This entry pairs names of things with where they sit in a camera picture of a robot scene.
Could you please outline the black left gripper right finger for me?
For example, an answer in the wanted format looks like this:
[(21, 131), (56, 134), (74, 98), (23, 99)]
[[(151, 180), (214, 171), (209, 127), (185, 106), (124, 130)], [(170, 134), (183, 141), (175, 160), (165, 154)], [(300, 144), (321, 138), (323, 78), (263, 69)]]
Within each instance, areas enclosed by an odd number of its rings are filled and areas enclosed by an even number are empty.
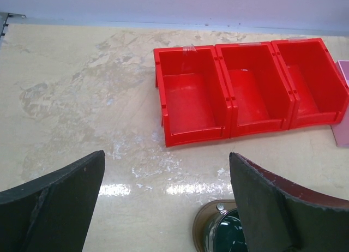
[(230, 177), (248, 251), (348, 251), (348, 201), (303, 187), (239, 153)]

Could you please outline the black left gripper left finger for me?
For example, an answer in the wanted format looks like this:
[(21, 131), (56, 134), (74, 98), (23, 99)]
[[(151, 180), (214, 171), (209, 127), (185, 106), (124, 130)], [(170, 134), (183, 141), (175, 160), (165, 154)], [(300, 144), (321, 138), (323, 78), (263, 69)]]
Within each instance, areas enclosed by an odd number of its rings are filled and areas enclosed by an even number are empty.
[(1, 251), (82, 251), (105, 172), (104, 151), (1, 192)]

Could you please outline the dark green mug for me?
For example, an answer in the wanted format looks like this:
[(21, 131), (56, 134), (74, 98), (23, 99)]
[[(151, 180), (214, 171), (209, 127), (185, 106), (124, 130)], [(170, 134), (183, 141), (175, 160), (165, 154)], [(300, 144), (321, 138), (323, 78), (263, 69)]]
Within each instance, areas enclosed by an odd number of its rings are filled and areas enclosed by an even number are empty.
[(248, 251), (238, 210), (222, 210), (206, 222), (202, 234), (203, 251)]

